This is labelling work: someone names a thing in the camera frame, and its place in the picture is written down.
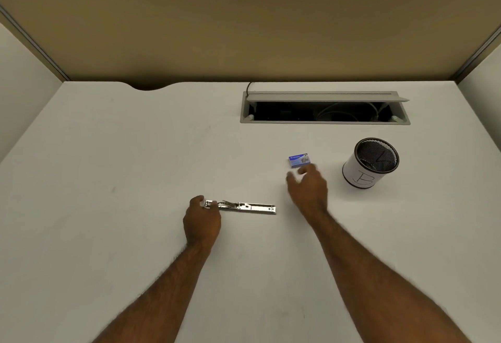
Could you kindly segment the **person's left hand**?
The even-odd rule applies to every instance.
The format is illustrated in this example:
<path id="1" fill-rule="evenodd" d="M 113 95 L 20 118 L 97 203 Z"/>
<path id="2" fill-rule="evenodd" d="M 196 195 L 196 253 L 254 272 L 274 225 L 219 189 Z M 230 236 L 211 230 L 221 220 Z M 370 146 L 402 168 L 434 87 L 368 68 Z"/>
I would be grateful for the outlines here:
<path id="1" fill-rule="evenodd" d="M 210 208 L 190 206 L 183 218 L 183 227 L 188 246 L 200 246 L 211 250 L 222 226 L 222 217 L 217 203 Z"/>

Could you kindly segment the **person's right hand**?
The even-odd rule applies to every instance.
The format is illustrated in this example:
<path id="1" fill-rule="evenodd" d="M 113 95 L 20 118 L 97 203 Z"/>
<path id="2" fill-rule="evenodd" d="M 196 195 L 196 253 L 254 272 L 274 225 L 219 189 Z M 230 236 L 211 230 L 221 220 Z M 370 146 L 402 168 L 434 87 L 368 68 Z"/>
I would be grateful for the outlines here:
<path id="1" fill-rule="evenodd" d="M 326 212 L 328 187 L 317 166 L 312 163 L 304 165 L 298 169 L 297 174 L 301 175 L 300 179 L 296 178 L 300 182 L 300 189 L 297 193 L 289 195 L 300 213 L 306 219 L 311 219 Z"/>

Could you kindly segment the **silver metal stapler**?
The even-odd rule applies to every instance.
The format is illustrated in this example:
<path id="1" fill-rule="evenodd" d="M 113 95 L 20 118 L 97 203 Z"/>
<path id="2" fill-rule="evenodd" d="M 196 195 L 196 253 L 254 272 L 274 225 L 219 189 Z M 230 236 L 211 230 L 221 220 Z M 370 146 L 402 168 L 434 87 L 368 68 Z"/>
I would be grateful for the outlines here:
<path id="1" fill-rule="evenodd" d="M 276 215 L 276 213 L 277 213 L 276 206 L 271 205 L 271 204 L 229 202 L 227 200 L 221 200 L 221 201 L 204 200 L 200 204 L 203 207 L 208 209 L 211 207 L 211 205 L 214 202 L 217 203 L 217 208 L 220 211 L 238 212 L 238 213 L 252 213 L 252 214 L 265 214 L 265 215 Z"/>

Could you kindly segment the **person's right forearm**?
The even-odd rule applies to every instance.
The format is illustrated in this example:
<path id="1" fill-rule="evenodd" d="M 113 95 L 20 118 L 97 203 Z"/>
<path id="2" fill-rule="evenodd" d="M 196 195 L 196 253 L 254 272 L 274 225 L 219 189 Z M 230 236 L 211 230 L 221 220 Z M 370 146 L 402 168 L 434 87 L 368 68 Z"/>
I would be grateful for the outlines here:
<path id="1" fill-rule="evenodd" d="M 472 343 L 432 299 L 323 208 L 305 213 L 363 343 Z"/>

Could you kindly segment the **person's left forearm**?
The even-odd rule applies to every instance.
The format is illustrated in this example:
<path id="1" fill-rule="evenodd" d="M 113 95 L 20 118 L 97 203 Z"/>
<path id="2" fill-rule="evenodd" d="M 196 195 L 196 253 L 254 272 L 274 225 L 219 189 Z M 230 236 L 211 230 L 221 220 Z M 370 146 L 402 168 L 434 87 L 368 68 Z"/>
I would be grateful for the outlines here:
<path id="1" fill-rule="evenodd" d="M 175 343 L 213 242 L 189 242 L 92 343 Z"/>

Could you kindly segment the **small blue staple box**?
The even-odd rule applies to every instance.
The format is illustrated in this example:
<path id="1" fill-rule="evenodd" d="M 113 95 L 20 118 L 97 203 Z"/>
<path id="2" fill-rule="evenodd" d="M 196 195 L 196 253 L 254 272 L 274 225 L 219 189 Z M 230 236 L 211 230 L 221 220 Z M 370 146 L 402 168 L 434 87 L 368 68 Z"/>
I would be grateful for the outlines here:
<path id="1" fill-rule="evenodd" d="M 300 155 L 289 156 L 288 162 L 291 169 L 295 169 L 310 164 L 311 160 L 309 155 L 307 153 L 304 153 Z"/>

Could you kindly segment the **black mesh pen cup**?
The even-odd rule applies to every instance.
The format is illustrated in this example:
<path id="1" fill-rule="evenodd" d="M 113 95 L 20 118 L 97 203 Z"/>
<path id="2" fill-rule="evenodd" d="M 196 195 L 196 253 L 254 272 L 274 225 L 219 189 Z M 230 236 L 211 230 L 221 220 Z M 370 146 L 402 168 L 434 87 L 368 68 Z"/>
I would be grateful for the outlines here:
<path id="1" fill-rule="evenodd" d="M 399 163 L 398 152 L 390 143 L 375 137 L 364 138 L 343 164 L 342 175 L 352 187 L 369 189 L 395 171 Z"/>

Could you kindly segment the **tan desk partition panel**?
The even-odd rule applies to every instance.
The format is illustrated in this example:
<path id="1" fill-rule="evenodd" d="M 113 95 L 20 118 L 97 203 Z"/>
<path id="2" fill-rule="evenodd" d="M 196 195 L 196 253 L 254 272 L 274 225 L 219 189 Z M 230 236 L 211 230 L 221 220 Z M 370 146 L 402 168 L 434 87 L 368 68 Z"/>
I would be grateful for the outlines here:
<path id="1" fill-rule="evenodd" d="M 450 80 L 501 0 L 0 0 L 5 26 L 71 81 Z"/>

